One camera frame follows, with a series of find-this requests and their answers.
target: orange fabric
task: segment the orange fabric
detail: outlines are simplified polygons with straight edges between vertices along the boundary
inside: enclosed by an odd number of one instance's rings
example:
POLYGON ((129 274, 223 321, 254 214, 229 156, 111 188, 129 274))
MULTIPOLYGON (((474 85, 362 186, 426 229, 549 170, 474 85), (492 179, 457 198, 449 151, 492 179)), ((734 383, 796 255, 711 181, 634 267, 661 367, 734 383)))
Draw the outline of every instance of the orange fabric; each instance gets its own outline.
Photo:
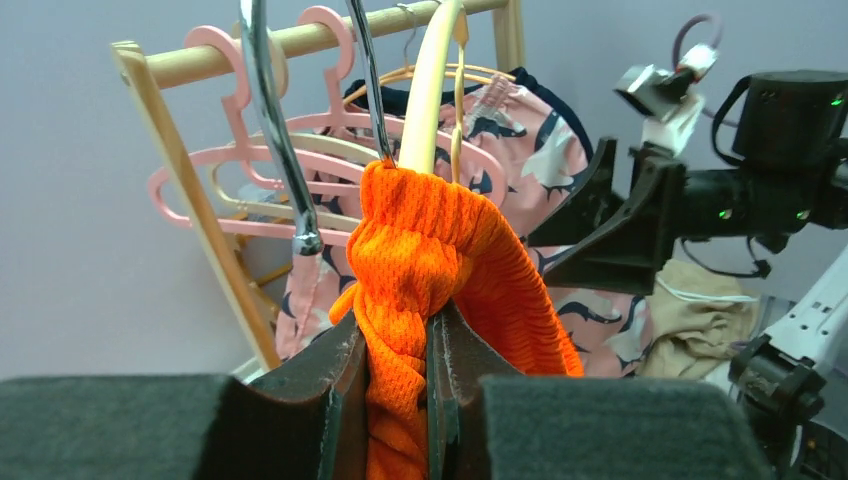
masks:
POLYGON ((497 207, 435 175, 373 162, 347 257, 352 307, 368 345, 369 480, 427 476, 427 319, 453 297, 465 320, 526 374, 582 376, 542 279, 497 207))

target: gray wall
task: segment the gray wall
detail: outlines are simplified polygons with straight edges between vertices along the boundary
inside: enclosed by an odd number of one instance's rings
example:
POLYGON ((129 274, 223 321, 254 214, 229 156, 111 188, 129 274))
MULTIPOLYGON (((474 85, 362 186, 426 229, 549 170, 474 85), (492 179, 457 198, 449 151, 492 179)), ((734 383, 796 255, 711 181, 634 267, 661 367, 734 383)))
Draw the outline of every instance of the gray wall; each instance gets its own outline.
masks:
MULTIPOLYGON (((271 27, 282 28, 312 2, 269 3, 271 27)), ((342 0, 325 4, 344 11, 342 0)), ((124 39, 147 53, 172 50, 193 26, 229 29, 235 9, 234 0, 0 2, 0 378, 227 371, 249 357, 195 234, 166 224, 150 205, 144 184, 161 159, 108 51, 124 39)), ((721 63, 703 85, 713 106, 751 71, 848 68, 848 4, 838 0, 525 0, 527 64, 577 109, 593 138, 635 142, 640 118, 610 87, 631 64, 666 64, 677 28, 706 9, 727 24, 721 63)), ((494 65, 489 15, 475 16, 471 33, 469 62, 494 65)), ((401 65, 405 38, 377 41, 381 70, 401 65)), ((289 115, 326 108, 317 80, 334 58, 290 62, 289 115)), ((222 78, 166 92, 190 149, 228 140, 217 97, 232 87, 222 78)), ((688 150, 694 167, 718 165, 706 126, 688 150)), ((226 183, 238 187, 244 180, 231 172, 226 183)), ((756 286, 797 298, 846 238, 808 228, 756 286)), ((284 245, 262 243, 254 263, 282 261, 284 245)), ((738 241, 696 251, 716 266, 747 268, 738 241)))

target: pink clothes hanger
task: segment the pink clothes hanger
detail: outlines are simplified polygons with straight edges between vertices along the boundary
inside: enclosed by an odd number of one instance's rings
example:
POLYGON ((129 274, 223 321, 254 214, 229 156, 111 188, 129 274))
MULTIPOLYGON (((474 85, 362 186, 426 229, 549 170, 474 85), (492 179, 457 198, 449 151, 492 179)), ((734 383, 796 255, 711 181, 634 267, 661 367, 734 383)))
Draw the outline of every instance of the pink clothes hanger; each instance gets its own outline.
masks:
MULTIPOLYGON (((242 117, 242 111, 250 105, 251 95, 247 72, 242 60, 241 47, 239 47, 235 40, 223 30, 208 25, 192 29, 186 36, 185 45, 186 47, 204 45, 214 47, 220 51, 230 61, 230 63, 233 64, 233 71, 236 75, 236 91, 234 94, 221 99, 221 103, 224 106, 224 112, 227 116, 227 122, 230 124, 230 128, 233 132, 233 139, 235 140, 232 148, 233 155, 229 159, 238 159, 242 169, 251 176, 251 180, 253 180, 257 185, 268 189, 283 190, 283 182, 280 179, 267 179, 261 177, 264 181, 260 183, 253 178, 258 175, 258 173, 256 173, 250 162, 270 157, 267 145, 257 145, 255 142, 250 141, 247 133, 247 126, 244 122, 244 118, 242 117)), ((277 88, 279 90, 283 90, 285 88, 285 82, 281 82, 281 84, 277 85, 277 88)), ((304 176, 306 178, 311 178, 314 171, 322 171, 337 177, 351 180, 351 169, 349 167, 358 168, 360 171, 363 170, 362 168, 359 168, 359 166, 353 165, 350 162, 340 161, 311 151, 295 150, 295 152, 302 163, 304 163, 305 159, 312 160, 310 162, 311 166, 304 168, 304 176)), ((315 194, 338 196, 359 194, 358 185, 342 185, 331 182, 316 181, 307 181, 306 183, 309 187, 309 191, 315 194)))
MULTIPOLYGON (((350 28, 338 13, 332 9, 322 6, 307 8, 300 15, 300 18, 297 21, 298 25, 309 23, 319 23, 326 26, 335 34, 339 43, 340 56, 338 63, 336 66, 324 70, 324 82, 327 86, 330 109, 326 113, 305 115, 287 120, 286 127, 290 132, 300 130, 321 130, 327 127, 354 127, 370 129, 371 118, 369 115, 366 113, 346 111, 342 99, 341 81, 353 70, 355 60, 353 45, 354 39, 350 28)), ((218 40, 219 43, 223 44, 225 43, 225 40, 226 42, 232 43, 232 39, 229 36, 227 36, 223 31, 219 30, 219 32, 222 36, 222 39, 218 40)), ((228 59, 233 65, 233 70, 236 72, 237 77, 241 75, 241 77, 244 78, 244 82, 240 80, 238 85, 243 85, 244 88, 247 88, 247 76, 244 72, 242 62, 239 59, 231 58, 230 56, 228 56, 228 59)), ((233 98, 233 100, 230 100, 229 102, 225 101, 224 109, 227 111, 227 118, 230 119, 230 125, 233 127, 233 135, 236 139, 236 143, 248 145, 250 141, 248 139, 247 128, 244 126, 244 122, 241 117, 241 110, 247 106, 247 102, 250 100, 249 92, 247 94, 244 92, 237 92, 236 95, 230 98, 233 98), (246 96, 246 101, 243 100, 242 102, 236 103, 237 100, 235 97, 238 97, 239 95, 246 96)), ((384 123, 386 125, 386 130, 392 135, 400 137, 403 133, 403 120, 395 117, 386 117, 384 123)), ((451 151, 451 135, 439 131, 436 136, 436 144, 448 152, 451 151)), ((489 177, 492 179, 492 192, 488 194, 489 200, 491 200, 495 205, 500 206, 506 198, 507 193, 507 179, 503 166, 490 153, 482 150, 476 145, 463 143, 462 152, 463 162, 467 161, 481 166, 489 174, 489 177)), ((244 166, 251 181, 256 185, 269 189, 278 188, 275 183, 277 182, 276 180, 261 176, 253 169, 253 166, 250 165, 249 162, 244 162, 242 165, 244 166)))
MULTIPOLYGON (((235 146, 210 148, 207 150, 201 150, 190 154, 189 159, 191 160, 191 164, 195 168, 209 167, 211 165, 216 165, 222 162, 232 161, 233 155, 236 153, 236 151, 237 148, 235 146)), ((315 156, 298 156, 298 159, 303 161, 304 166, 307 168, 314 167, 314 163, 316 161, 335 161, 340 163, 346 163, 349 168, 354 170, 362 168, 358 165, 353 165, 348 162, 345 162, 344 160, 339 160, 320 154, 315 154, 315 156)), ((271 152, 269 152, 266 148, 264 154, 257 153, 256 158, 254 158, 254 161, 270 162, 271 152)), ((362 178, 361 170, 358 171, 360 172, 359 179, 357 179, 356 181, 359 181, 362 178)), ((161 213, 162 216, 165 217, 165 220, 167 220, 168 222, 181 228, 191 228, 191 221, 189 220, 189 218, 185 215, 180 215, 174 212, 171 207, 169 207, 165 203, 165 199, 162 198, 162 187, 165 186, 165 183, 167 181, 168 172, 165 169, 157 170, 156 173, 154 173, 147 181, 147 192, 150 195, 151 200, 153 200, 153 205, 156 207, 156 210, 158 210, 159 213, 161 213)), ((294 225, 253 222, 247 220, 232 220, 225 218, 219 219, 218 223, 221 225, 221 229, 226 233, 283 239, 290 239, 295 235, 294 225)), ((349 232, 342 232, 324 228, 319 228, 318 232, 321 234, 321 240, 323 240, 324 243, 328 245, 345 246, 347 245, 348 239, 350 238, 349 232)))

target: pink patterned clothing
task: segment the pink patterned clothing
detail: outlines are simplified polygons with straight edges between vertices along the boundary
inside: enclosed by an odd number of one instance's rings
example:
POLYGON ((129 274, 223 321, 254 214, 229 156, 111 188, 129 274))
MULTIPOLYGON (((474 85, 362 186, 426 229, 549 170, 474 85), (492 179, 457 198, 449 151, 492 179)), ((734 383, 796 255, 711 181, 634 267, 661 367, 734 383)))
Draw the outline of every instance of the pink patterned clothing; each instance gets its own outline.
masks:
MULTIPOLYGON (((491 153, 503 165, 509 185, 501 211, 523 237, 560 205, 581 181, 587 166, 579 140, 552 108, 506 78, 463 99, 466 141, 491 153)), ((351 111, 362 111, 350 106, 351 111)), ((443 105, 439 128, 451 132, 455 107, 443 105)), ((374 147, 366 129, 339 129, 329 135, 374 147)), ((395 152, 400 140, 391 139, 395 152)), ((436 149, 434 173, 450 178, 450 154, 436 149)), ((492 182, 487 172, 461 162, 461 183, 483 195, 492 182)), ((316 180, 339 181, 327 174, 316 180)), ((318 210, 361 218, 358 197, 313 195, 318 210)), ((567 247, 528 248, 540 271, 567 247)), ((277 319, 277 351, 285 360, 308 346, 331 327, 327 312, 356 279, 342 247, 325 247, 321 255, 298 257, 288 278, 277 319)), ((635 370, 652 338, 652 323, 643 297, 575 288, 549 288, 560 319, 571 333, 587 375, 621 377, 635 370)))

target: wooden clothes rack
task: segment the wooden clothes rack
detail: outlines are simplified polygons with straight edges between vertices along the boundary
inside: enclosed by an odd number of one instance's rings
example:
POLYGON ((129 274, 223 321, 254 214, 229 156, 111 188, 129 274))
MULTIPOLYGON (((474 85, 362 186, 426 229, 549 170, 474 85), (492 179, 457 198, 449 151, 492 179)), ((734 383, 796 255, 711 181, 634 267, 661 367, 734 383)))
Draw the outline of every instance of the wooden clothes rack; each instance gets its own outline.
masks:
MULTIPOLYGON (((492 12, 497 69, 512 70, 524 65, 524 31, 520 0, 465 0, 467 15, 492 12)), ((367 15, 373 37, 425 25, 438 2, 426 0, 391 7, 367 15)), ((350 18, 345 21, 350 25, 350 18)), ((287 58, 338 46, 336 37, 323 25, 300 25, 271 32, 271 41, 287 58)), ((256 300, 232 249, 231 240, 218 224, 180 133, 163 97, 162 90, 232 73, 232 66, 211 46, 183 48, 145 55, 132 41, 112 44, 112 53, 124 83, 147 123, 168 171, 171 183, 186 208, 193 229, 212 266, 228 303, 236 314, 261 368, 268 371, 280 364, 267 321, 267 307, 256 300)))

